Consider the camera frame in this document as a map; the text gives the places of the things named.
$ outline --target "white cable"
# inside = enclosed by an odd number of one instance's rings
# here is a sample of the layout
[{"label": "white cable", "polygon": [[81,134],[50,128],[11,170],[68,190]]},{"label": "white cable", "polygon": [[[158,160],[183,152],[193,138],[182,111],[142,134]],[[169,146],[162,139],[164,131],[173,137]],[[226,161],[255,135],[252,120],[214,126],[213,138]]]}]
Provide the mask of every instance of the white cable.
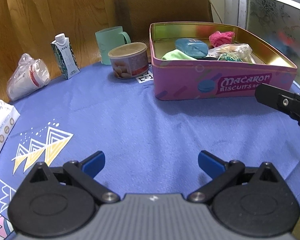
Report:
[{"label": "white cable", "polygon": [[222,20],[221,20],[221,17],[220,17],[220,14],[218,13],[218,11],[217,11],[217,9],[215,8],[215,6],[213,5],[212,1],[211,1],[211,0],[208,0],[208,1],[211,3],[213,9],[215,10],[216,14],[217,14],[218,17],[219,17],[220,22],[223,24],[223,22],[222,22]]}]

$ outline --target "milk carton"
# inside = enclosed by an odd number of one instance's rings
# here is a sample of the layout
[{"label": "milk carton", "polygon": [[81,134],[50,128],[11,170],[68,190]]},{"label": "milk carton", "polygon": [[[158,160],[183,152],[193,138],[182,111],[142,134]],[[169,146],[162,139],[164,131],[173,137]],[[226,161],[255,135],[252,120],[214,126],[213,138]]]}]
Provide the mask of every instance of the milk carton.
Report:
[{"label": "milk carton", "polygon": [[69,42],[69,38],[64,33],[55,36],[55,40],[51,42],[53,53],[58,62],[58,66],[65,79],[72,78],[80,72],[77,62]]}]

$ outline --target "mug handle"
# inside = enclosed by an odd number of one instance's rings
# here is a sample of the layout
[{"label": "mug handle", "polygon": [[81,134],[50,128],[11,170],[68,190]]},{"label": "mug handle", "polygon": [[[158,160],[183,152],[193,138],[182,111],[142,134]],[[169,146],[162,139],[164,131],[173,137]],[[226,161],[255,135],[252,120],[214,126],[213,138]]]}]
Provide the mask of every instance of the mug handle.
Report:
[{"label": "mug handle", "polygon": [[127,43],[131,43],[130,37],[126,32],[120,32],[119,34],[122,34],[124,36]]}]

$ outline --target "pink biscuit tin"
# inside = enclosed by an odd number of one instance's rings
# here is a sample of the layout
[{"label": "pink biscuit tin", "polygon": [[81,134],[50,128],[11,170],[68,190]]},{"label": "pink biscuit tin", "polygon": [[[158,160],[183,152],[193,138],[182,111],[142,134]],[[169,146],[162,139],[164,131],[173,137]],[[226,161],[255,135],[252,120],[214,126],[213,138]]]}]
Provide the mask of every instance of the pink biscuit tin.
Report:
[{"label": "pink biscuit tin", "polygon": [[[207,60],[162,60],[178,38],[196,38],[208,45],[215,31],[235,33],[234,43],[252,48],[255,64]],[[150,26],[154,93],[160,100],[253,96],[255,88],[270,84],[289,90],[297,67],[274,47],[233,25],[199,22],[155,23]]]}]

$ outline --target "can lid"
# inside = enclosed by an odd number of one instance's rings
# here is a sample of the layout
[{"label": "can lid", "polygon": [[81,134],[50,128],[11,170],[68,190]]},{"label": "can lid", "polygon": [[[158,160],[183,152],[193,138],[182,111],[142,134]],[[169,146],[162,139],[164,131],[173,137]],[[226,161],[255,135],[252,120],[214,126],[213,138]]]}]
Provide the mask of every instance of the can lid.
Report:
[{"label": "can lid", "polygon": [[64,33],[60,33],[58,35],[55,36],[56,42],[62,41],[63,39],[65,39],[65,34]]},{"label": "can lid", "polygon": [[110,58],[126,57],[147,50],[147,45],[142,42],[133,42],[121,45],[109,51]]}]

